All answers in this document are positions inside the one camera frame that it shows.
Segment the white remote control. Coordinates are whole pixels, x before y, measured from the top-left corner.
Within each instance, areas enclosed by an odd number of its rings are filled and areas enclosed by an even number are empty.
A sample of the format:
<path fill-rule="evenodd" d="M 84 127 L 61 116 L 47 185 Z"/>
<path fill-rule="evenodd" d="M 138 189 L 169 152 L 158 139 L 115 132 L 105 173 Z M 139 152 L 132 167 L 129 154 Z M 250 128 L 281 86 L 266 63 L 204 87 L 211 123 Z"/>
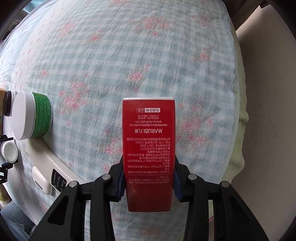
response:
<path fill-rule="evenodd" d="M 59 192 L 71 182 L 84 184 L 82 178 L 68 168 L 41 138 L 25 140 L 25 152 L 44 178 Z"/>

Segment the red Marubi box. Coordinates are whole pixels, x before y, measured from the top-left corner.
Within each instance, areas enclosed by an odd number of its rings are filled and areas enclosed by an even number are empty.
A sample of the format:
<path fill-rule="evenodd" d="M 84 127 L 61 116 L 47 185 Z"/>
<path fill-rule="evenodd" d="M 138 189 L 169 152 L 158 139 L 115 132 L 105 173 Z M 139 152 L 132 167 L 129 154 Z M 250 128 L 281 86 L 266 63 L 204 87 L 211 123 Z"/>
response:
<path fill-rule="evenodd" d="M 175 169 L 175 100 L 124 98 L 122 144 L 128 210 L 169 211 Z"/>

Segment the white earbuds case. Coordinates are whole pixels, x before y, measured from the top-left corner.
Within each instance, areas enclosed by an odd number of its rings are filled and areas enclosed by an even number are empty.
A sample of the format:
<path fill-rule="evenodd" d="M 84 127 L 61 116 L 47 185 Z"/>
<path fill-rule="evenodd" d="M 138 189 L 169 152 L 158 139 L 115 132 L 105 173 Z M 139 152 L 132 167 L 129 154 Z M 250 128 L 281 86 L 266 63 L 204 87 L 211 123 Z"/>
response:
<path fill-rule="evenodd" d="M 35 184 L 47 195 L 51 195 L 53 191 L 53 187 L 46 180 L 46 178 L 41 174 L 36 166 L 32 168 L 32 178 Z"/>

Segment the small white cap jar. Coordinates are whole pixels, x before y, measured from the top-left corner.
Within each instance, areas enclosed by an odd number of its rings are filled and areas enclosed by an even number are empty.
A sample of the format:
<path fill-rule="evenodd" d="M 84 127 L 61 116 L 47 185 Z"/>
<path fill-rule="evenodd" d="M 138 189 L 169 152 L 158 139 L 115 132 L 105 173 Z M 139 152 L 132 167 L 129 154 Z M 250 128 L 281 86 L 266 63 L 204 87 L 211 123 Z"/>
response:
<path fill-rule="evenodd" d="M 15 163 L 18 159 L 18 148 L 14 140 L 3 142 L 1 145 L 1 155 L 8 163 Z"/>

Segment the black lid white jar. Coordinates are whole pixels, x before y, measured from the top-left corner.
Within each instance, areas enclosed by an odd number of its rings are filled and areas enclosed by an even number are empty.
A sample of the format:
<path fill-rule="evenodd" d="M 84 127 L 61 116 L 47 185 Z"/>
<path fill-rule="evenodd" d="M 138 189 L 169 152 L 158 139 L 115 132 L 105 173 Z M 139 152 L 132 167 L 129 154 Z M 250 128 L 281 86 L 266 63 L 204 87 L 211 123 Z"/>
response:
<path fill-rule="evenodd" d="M 18 94 L 18 92 L 15 90 L 7 91 L 4 94 L 4 100 L 3 100 L 3 115 L 4 116 L 11 116 L 14 100 L 15 100 L 15 97 L 17 94 Z"/>

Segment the blue checkered floral bedsheet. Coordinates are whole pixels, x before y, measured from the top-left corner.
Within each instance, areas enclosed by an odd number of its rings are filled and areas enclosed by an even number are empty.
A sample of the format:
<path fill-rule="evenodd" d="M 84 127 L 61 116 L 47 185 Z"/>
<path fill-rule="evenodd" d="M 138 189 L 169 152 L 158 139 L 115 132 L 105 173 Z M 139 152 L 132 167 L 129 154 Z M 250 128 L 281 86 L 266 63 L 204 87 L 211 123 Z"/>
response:
<path fill-rule="evenodd" d="M 47 95 L 43 141 L 86 182 L 122 155 L 122 100 L 172 97 L 176 155 L 219 183 L 243 169 L 245 75 L 222 1 L 47 1 L 1 43 L 1 87 Z"/>

